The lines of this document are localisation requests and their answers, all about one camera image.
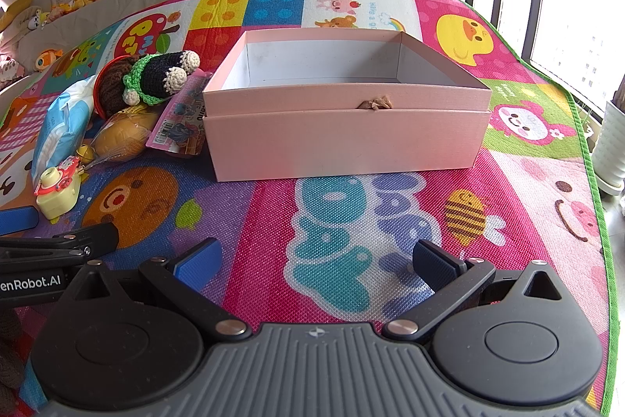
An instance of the gray ribbed plate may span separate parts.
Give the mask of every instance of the gray ribbed plate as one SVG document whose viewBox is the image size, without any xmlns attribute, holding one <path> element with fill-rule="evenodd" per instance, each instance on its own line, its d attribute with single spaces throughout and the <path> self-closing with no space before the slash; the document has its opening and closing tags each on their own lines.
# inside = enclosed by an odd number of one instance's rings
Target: gray ribbed plate
<svg viewBox="0 0 625 417">
<path fill-rule="evenodd" d="M 102 416 L 56 402 L 49 417 Z M 581 400 L 544 410 L 476 401 L 443 381 L 415 344 L 370 324 L 265 324 L 212 348 L 184 387 L 119 417 L 599 417 Z"/>
</svg>

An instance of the yellow cushion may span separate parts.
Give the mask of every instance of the yellow cushion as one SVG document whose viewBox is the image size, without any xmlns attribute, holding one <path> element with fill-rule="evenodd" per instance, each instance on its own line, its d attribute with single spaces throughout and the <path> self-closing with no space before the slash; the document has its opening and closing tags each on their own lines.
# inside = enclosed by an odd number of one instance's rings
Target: yellow cushion
<svg viewBox="0 0 625 417">
<path fill-rule="evenodd" d="M 0 32 L 4 31 L 8 26 L 11 25 L 13 19 L 18 16 L 21 12 L 30 7 L 34 0 L 17 0 L 13 4 L 11 4 L 7 9 L 2 18 L 0 18 Z"/>
</svg>

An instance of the triangular cutout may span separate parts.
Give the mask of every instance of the triangular cutout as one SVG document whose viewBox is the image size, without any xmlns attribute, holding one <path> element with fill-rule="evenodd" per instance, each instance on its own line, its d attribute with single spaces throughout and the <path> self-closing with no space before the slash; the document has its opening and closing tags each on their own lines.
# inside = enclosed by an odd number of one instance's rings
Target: triangular cutout
<svg viewBox="0 0 625 417">
<path fill-rule="evenodd" d="M 84 280 L 84 283 L 82 283 L 82 286 L 78 291 L 78 295 L 76 296 L 76 300 L 86 301 L 89 299 L 108 297 L 109 295 L 111 295 L 111 293 L 104 284 L 104 281 L 102 281 L 102 276 L 100 276 L 100 273 L 92 272 Z"/>
<path fill-rule="evenodd" d="M 525 290 L 527 297 L 559 301 L 562 297 L 546 272 L 536 272 Z"/>
</svg>

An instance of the crosshair logo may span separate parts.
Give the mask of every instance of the crosshair logo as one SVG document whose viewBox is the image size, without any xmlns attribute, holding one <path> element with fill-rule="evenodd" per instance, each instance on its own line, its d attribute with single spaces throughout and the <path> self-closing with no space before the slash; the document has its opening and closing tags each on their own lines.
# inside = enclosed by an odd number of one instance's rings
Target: crosshair logo
<svg viewBox="0 0 625 417">
<path fill-rule="evenodd" d="M 309 336 L 313 336 L 314 338 L 320 338 L 321 336 L 326 334 L 326 330 L 321 327 L 315 327 L 314 329 L 310 329 L 308 331 Z"/>
</svg>

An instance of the barcode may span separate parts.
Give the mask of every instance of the barcode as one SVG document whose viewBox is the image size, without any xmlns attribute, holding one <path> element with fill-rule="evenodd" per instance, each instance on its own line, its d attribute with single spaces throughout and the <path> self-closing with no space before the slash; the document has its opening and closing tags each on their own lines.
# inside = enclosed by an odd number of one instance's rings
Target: barcode
<svg viewBox="0 0 625 417">
<path fill-rule="evenodd" d="M 167 135 L 170 134 L 170 130 L 174 127 L 174 123 L 170 120 L 164 120 L 162 122 L 161 129 L 158 131 L 158 134 L 154 137 L 153 142 L 158 145 L 165 145 L 167 143 Z"/>
</svg>

